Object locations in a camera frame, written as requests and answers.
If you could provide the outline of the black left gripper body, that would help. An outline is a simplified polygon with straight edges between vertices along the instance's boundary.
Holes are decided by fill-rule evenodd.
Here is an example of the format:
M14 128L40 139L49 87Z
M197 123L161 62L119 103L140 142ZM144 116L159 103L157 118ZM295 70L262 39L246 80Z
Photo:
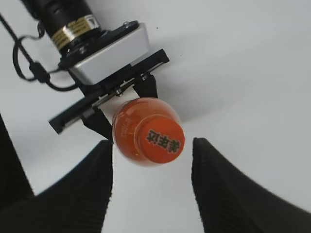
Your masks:
M110 101L113 97L121 96L128 88L133 88L133 85L143 74L151 73L169 61L165 51L160 49L134 66L125 66L102 80L99 84L93 86L82 85L80 89L85 96L68 109L50 119L49 124L57 134L61 134L73 123L81 120L82 114L88 109L100 108L102 104Z

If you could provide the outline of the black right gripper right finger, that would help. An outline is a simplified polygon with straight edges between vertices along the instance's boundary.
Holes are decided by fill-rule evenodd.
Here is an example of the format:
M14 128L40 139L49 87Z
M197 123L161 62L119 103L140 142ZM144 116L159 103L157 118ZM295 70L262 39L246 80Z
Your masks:
M311 214L268 191L207 139L194 138L191 182L206 233L309 233Z

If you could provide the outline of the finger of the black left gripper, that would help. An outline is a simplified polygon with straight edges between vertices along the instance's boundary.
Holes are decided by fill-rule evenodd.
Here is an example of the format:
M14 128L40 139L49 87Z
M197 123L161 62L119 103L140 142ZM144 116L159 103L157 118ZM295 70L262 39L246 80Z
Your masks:
M114 143L112 136L112 125L101 109L97 107L88 109L82 114L81 120L87 128L100 134L111 143Z
M156 79L150 72L143 74L133 89L140 98L158 98Z

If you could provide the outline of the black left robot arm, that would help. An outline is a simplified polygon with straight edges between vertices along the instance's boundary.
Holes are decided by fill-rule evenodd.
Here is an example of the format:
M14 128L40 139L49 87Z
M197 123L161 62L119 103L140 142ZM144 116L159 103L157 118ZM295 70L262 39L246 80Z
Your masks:
M23 4L59 51L58 69L67 72L74 88L84 95L49 121L56 133L81 120L112 140L112 125L101 105L128 88L139 97L157 97L152 71L169 58L164 50L150 53L143 23L129 21L104 30L84 0L25 0Z

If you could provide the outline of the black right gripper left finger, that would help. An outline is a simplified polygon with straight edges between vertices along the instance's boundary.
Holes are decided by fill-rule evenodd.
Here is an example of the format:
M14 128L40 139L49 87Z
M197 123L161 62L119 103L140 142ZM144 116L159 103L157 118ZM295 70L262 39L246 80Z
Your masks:
M112 143L103 140L54 185L1 214L0 231L100 233L112 186Z

